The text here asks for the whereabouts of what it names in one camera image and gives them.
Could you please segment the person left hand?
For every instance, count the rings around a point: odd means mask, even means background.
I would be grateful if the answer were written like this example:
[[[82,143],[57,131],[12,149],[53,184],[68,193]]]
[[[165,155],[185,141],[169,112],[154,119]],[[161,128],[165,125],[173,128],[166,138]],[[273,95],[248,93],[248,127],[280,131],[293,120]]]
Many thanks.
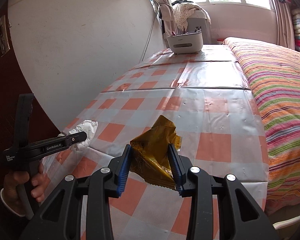
[[[17,186],[26,183],[30,176],[26,171],[10,172],[5,176],[4,187],[1,191],[1,200],[9,210],[23,217],[26,215],[25,207],[21,202],[17,193]],[[31,191],[31,196],[38,202],[42,202],[45,198],[44,191],[44,165],[39,164],[38,173],[31,179],[31,184],[34,189]]]

